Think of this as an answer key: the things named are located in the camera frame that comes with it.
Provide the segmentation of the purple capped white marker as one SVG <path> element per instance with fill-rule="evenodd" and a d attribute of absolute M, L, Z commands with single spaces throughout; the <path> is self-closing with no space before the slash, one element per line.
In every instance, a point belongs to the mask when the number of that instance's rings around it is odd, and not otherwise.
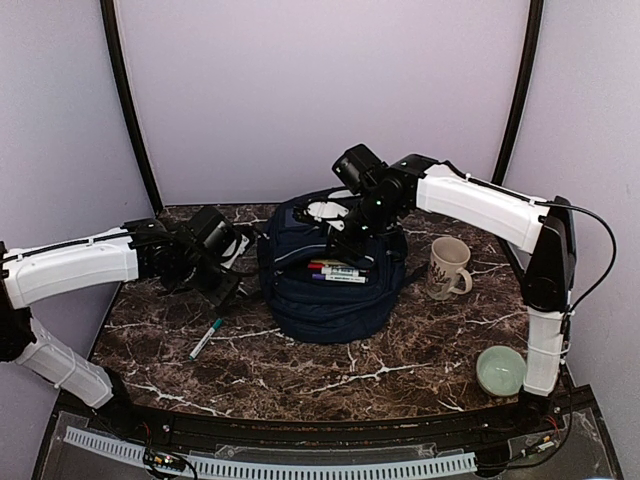
<path fill-rule="evenodd" d="M 331 282 L 343 282 L 343 283 L 354 283 L 354 284 L 365 284 L 368 282 L 368 278 L 366 276 L 361 275 L 337 275 L 337 274 L 322 274 L 322 273 L 313 273 L 311 275 L 313 280 L 318 281 L 331 281 Z"/>

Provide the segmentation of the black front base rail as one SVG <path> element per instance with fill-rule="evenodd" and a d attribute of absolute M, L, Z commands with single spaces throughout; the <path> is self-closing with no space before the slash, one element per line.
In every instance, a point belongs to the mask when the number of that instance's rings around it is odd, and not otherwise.
<path fill-rule="evenodd" d="M 63 441 L 66 429 L 89 429 L 169 453 L 212 453 L 222 445 L 321 450 L 430 447 L 474 453 L 477 471 L 440 479 L 619 479 L 622 469 L 589 387 L 558 393 L 548 416 L 517 429 L 514 404 L 483 410 L 363 422 L 284 422 L 216 418 L 144 407 L 145 426 L 113 434 L 77 400 L 62 395 L 45 431 L 37 479 L 157 479 L 145 469 Z"/>

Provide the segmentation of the left black frame post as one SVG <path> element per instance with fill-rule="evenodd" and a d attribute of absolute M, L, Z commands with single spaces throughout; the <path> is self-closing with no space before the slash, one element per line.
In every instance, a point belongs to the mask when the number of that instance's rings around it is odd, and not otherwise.
<path fill-rule="evenodd" d="M 100 0 L 99 3 L 112 74 L 130 144 L 151 208 L 155 214 L 159 214 L 163 210 L 164 205 L 152 171 L 134 105 L 118 26 L 116 3 L 112 0 Z"/>

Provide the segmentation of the yellow highlighter pen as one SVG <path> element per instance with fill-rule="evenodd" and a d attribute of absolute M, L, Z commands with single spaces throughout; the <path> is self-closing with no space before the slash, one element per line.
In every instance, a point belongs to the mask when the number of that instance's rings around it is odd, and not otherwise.
<path fill-rule="evenodd" d="M 309 261 L 309 265 L 321 265 L 321 266 L 344 266 L 345 263 L 336 259 L 312 259 Z"/>

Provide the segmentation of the black frame post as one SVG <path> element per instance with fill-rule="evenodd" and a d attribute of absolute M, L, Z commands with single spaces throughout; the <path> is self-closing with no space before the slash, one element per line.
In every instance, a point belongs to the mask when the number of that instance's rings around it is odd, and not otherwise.
<path fill-rule="evenodd" d="M 513 97 L 501 146 L 491 178 L 491 182 L 496 185 L 504 184 L 523 118 L 530 81 L 536 59 L 538 41 L 543 19 L 544 3 L 544 0 L 531 0 L 529 2 L 523 48 Z"/>
<path fill-rule="evenodd" d="M 118 26 L 116 3 L 112 0 L 100 0 L 99 3 L 112 74 L 130 144 L 151 208 L 155 214 L 159 214 L 163 210 L 164 205 L 152 171 L 134 105 Z"/>

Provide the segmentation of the cream floral ceramic mug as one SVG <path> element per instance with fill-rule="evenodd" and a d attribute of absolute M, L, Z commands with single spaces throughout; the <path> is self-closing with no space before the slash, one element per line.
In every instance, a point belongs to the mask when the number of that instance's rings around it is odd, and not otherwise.
<path fill-rule="evenodd" d="M 466 267 L 471 259 L 469 247 L 454 237 L 440 237 L 431 245 L 427 272 L 427 294 L 437 301 L 454 295 L 465 295 L 473 287 L 473 279 Z"/>

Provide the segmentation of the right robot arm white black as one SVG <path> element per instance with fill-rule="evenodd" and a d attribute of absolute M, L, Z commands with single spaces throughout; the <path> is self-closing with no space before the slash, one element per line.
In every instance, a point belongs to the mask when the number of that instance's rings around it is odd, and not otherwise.
<path fill-rule="evenodd" d="M 534 432 L 549 416 L 549 396 L 570 347 L 571 320 L 581 297 L 573 295 L 577 240 L 574 217 L 600 225 L 594 212 L 569 200 L 518 193 L 465 173 L 447 160 L 409 154 L 391 164 L 367 146 L 345 151 L 332 170 L 353 195 L 353 203 L 330 197 L 310 208 L 313 219 L 329 226 L 329 244 L 361 256 L 364 244 L 407 216 L 441 217 L 527 257 L 513 267 L 526 310 L 526 372 L 521 388 L 531 395 L 510 413 L 521 434 Z"/>

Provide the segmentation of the right black frame post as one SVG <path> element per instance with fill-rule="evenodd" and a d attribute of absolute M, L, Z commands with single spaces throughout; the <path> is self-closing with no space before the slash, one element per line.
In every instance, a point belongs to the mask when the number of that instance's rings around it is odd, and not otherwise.
<path fill-rule="evenodd" d="M 523 48 L 513 97 L 501 146 L 491 178 L 491 182 L 496 185 L 504 184 L 523 118 L 530 81 L 536 59 L 538 41 L 543 19 L 544 3 L 544 0 L 531 0 L 529 2 Z"/>

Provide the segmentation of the red capped white marker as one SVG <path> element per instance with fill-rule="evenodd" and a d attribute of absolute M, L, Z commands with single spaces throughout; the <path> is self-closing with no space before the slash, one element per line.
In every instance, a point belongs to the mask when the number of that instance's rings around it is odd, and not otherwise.
<path fill-rule="evenodd" d="M 307 268 L 323 275 L 366 276 L 370 273 L 367 269 L 358 269 L 348 265 L 309 263 Z"/>

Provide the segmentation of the navy blue student backpack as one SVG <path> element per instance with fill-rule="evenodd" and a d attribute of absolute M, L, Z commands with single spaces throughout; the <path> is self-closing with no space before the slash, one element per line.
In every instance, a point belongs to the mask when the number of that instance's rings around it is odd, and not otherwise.
<path fill-rule="evenodd" d="M 281 331 L 314 344 L 366 339 L 386 324 L 405 284 L 408 245 L 400 226 L 367 241 L 366 256 L 355 261 L 363 282 L 326 280 L 309 267 L 327 252 L 328 228 L 301 223 L 294 209 L 315 200 L 351 208 L 358 199 L 344 187 L 307 193 L 277 206 L 257 241 L 259 283 Z"/>

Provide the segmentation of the pale green ceramic bowl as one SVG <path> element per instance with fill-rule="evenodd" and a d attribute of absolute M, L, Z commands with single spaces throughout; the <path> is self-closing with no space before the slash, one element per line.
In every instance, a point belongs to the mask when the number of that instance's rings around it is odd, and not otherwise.
<path fill-rule="evenodd" d="M 476 378 L 481 389 L 495 397 L 516 395 L 523 385 L 526 362 L 510 347 L 497 345 L 480 353 Z"/>

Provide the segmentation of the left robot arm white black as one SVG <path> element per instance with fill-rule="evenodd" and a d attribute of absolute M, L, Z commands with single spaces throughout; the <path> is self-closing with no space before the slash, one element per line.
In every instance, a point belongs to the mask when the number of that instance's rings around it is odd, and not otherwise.
<path fill-rule="evenodd" d="M 168 226 L 129 221 L 96 235 L 32 249 L 1 251 L 1 359 L 22 365 L 57 389 L 101 411 L 120 436 L 141 427 L 140 412 L 118 374 L 82 358 L 35 318 L 34 303 L 108 283 L 157 279 L 170 293 L 195 290 L 219 306 L 234 292 L 235 260 L 253 243 L 251 232 L 212 206 Z"/>

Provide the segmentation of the teal capped white marker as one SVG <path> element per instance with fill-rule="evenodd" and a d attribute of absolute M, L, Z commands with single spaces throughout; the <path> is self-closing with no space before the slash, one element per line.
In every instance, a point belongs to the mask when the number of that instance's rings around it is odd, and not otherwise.
<path fill-rule="evenodd" d="M 222 318 L 218 318 L 214 321 L 214 323 L 209 327 L 209 329 L 205 332 L 202 338 L 198 341 L 196 346 L 191 350 L 188 355 L 189 361 L 195 361 L 199 356 L 200 352 L 204 349 L 204 347 L 208 344 L 211 338 L 214 336 L 216 331 L 219 329 L 221 324 L 223 323 Z"/>

